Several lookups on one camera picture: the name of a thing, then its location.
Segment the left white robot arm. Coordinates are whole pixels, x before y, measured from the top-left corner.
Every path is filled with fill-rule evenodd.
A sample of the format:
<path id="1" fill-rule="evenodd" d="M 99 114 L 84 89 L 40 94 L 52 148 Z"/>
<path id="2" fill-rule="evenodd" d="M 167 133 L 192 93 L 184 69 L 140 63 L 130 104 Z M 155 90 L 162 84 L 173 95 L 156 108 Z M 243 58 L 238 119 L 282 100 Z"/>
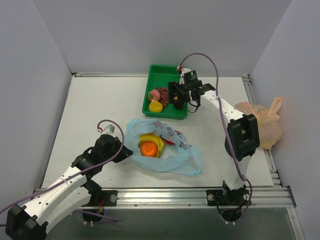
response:
<path id="1" fill-rule="evenodd" d="M 6 235 L 13 240 L 44 240 L 57 223 L 77 208 L 95 206 L 103 199 L 102 187 L 92 178 L 102 171 L 104 162 L 119 163 L 132 154 L 118 137 L 101 135 L 55 183 L 23 206 L 15 203 L 8 210 Z"/>

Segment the orange fruit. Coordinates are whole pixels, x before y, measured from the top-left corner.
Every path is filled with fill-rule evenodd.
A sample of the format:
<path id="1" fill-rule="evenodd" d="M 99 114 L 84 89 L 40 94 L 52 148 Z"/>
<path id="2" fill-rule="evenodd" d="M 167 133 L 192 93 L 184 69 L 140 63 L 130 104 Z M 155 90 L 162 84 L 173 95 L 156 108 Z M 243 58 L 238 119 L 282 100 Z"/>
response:
<path id="1" fill-rule="evenodd" d="M 158 153 L 157 145 L 150 141 L 143 142 L 140 145 L 139 149 L 140 149 L 140 154 L 144 157 L 155 158 Z"/>

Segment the yellow banana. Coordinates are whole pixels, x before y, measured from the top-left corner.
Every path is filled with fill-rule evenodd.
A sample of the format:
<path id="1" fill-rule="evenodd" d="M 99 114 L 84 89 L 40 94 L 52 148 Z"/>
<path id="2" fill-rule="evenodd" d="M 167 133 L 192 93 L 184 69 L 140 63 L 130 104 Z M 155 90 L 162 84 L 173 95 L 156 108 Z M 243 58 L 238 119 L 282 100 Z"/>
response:
<path id="1" fill-rule="evenodd" d="M 138 147 L 140 148 L 143 142 L 152 142 L 155 143 L 158 147 L 158 152 L 156 158 L 160 158 L 162 155 L 162 151 L 165 147 L 165 143 L 161 137 L 153 134 L 153 133 L 145 133 L 139 137 Z"/>

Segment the blue printed plastic bag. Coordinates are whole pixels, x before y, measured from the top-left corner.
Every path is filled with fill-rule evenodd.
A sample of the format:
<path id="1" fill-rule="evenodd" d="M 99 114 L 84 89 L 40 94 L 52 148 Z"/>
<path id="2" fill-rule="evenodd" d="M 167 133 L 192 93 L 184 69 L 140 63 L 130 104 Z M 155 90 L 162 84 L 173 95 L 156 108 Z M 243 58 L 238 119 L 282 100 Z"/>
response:
<path id="1" fill-rule="evenodd" d="M 139 142 L 144 134 L 153 134 L 165 142 L 160 157 L 141 154 Z M 184 135 L 158 119 L 133 119 L 127 124 L 124 144 L 133 151 L 131 159 L 140 168 L 158 172 L 196 176 L 203 171 L 200 150 L 188 144 Z"/>

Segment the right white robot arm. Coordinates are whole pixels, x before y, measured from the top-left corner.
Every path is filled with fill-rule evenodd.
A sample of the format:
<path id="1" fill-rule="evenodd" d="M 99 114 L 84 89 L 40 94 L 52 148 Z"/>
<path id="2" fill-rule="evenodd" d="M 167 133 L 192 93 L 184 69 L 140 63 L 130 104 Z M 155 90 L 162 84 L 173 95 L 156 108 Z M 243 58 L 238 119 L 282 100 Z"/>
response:
<path id="1" fill-rule="evenodd" d="M 218 94 L 217 86 L 203 84 L 195 71 L 184 68 L 179 73 L 178 81 L 168 83 L 169 103 L 196 102 L 196 108 L 205 107 L 211 113 L 219 111 L 225 133 L 224 147 L 231 158 L 221 197 L 232 205 L 239 200 L 239 191 L 246 189 L 249 162 L 260 146 L 258 120 L 253 114 L 235 109 Z"/>

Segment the dark mangosteen fruit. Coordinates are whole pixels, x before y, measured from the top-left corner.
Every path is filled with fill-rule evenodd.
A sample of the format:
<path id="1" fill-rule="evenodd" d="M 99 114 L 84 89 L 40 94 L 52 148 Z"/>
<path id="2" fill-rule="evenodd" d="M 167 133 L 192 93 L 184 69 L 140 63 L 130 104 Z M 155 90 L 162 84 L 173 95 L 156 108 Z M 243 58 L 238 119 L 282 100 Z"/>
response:
<path id="1" fill-rule="evenodd" d="M 174 95 L 172 99 L 173 107 L 177 110 L 181 110 L 185 107 L 185 99 L 181 95 Z"/>

